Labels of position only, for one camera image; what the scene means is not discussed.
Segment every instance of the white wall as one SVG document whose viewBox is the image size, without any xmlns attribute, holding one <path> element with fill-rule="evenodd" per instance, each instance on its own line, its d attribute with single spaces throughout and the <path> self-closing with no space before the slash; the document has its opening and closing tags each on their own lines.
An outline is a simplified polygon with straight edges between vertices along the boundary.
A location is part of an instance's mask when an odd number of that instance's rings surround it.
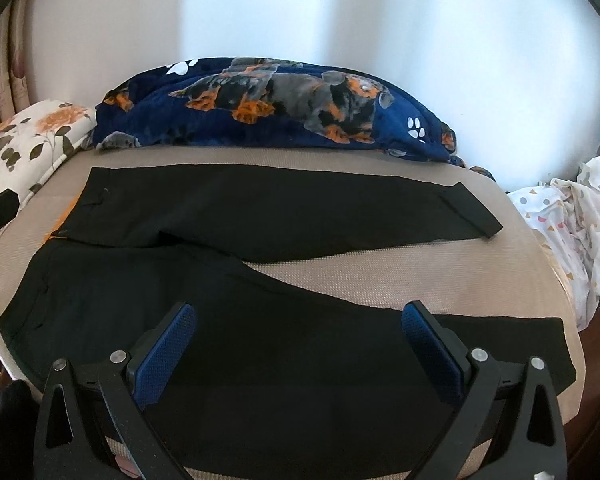
<svg viewBox="0 0 600 480">
<path fill-rule="evenodd" d="M 388 79 L 505 189 L 572 177 L 600 144 L 600 18 L 586 0 L 33 0 L 37 98 L 84 104 L 191 57 L 267 56 Z"/>
</svg>

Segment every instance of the beige mattress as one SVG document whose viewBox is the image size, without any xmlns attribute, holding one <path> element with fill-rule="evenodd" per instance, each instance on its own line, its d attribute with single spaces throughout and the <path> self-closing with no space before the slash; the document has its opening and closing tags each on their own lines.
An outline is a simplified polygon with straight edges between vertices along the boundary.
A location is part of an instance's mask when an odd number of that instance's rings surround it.
<svg viewBox="0 0 600 480">
<path fill-rule="evenodd" d="M 561 317 L 577 378 L 558 401 L 564 422 L 578 413 L 585 362 L 573 306 L 531 229 L 505 193 L 473 171 L 448 164 L 407 162 L 379 152 L 155 146 L 79 153 L 56 172 L 0 237 L 0 315 L 31 257 L 80 193 L 92 166 L 183 163 L 395 175 L 443 185 L 462 182 L 504 226 L 491 240 L 434 242 L 253 267 L 283 282 L 368 306 L 401 310 L 410 300 L 422 300 L 433 313 Z M 24 378 L 1 336 L 0 358 L 14 378 Z M 484 444 L 475 450 L 467 471 L 475 469 L 485 451 Z"/>
</svg>

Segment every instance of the polka dot fabric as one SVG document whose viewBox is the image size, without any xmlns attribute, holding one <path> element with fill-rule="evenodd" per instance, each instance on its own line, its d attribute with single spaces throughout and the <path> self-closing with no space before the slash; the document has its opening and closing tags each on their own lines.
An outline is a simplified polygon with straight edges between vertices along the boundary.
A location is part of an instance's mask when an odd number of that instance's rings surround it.
<svg viewBox="0 0 600 480">
<path fill-rule="evenodd" d="M 586 328 L 600 304 L 600 156 L 581 165 L 576 182 L 554 178 L 509 198 L 560 262 L 573 289 L 578 329 Z"/>
</svg>

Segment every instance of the silver bolt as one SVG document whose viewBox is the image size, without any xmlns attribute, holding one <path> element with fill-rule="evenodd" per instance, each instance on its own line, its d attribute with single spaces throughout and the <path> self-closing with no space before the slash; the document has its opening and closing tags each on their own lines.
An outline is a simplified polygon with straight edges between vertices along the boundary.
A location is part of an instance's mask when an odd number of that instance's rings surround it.
<svg viewBox="0 0 600 480">
<path fill-rule="evenodd" d="M 109 356 L 109 360 L 113 364 L 121 363 L 125 359 L 126 359 L 126 352 L 124 350 L 116 350 L 115 352 L 113 352 L 113 354 L 111 354 Z"/>
<path fill-rule="evenodd" d="M 483 363 L 489 358 L 489 354 L 482 348 L 474 348 L 471 350 L 471 357 L 476 361 Z"/>
<path fill-rule="evenodd" d="M 544 370 L 544 361 L 539 357 L 533 357 L 531 359 L 531 365 L 536 370 Z"/>
<path fill-rule="evenodd" d="M 65 366 L 66 366 L 66 359 L 59 358 L 56 361 L 54 361 L 54 370 L 56 372 L 59 372 L 60 370 L 64 370 Z"/>
<path fill-rule="evenodd" d="M 550 475 L 547 471 L 542 471 L 534 475 L 534 480 L 555 480 L 555 476 Z"/>
</svg>

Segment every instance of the pant leg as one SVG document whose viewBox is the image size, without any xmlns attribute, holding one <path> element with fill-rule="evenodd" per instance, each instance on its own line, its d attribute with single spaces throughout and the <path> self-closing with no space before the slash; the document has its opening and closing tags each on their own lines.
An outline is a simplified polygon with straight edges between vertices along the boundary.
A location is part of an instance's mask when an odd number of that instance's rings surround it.
<svg viewBox="0 0 600 480">
<path fill-rule="evenodd" d="M 373 478 L 411 469 L 443 431 L 451 408 L 400 312 L 287 285 L 199 246 L 50 240 L 0 331 L 42 389 L 56 358 L 79 365 L 129 351 L 181 300 L 196 309 L 196 334 L 145 415 L 184 465 L 239 478 Z M 499 359 L 542 355 L 558 392 L 575 378 L 559 319 L 439 319 Z"/>
<path fill-rule="evenodd" d="M 175 237 L 250 262 L 491 237 L 462 184 L 236 164 L 94 168 L 58 237 L 151 247 Z"/>
</svg>

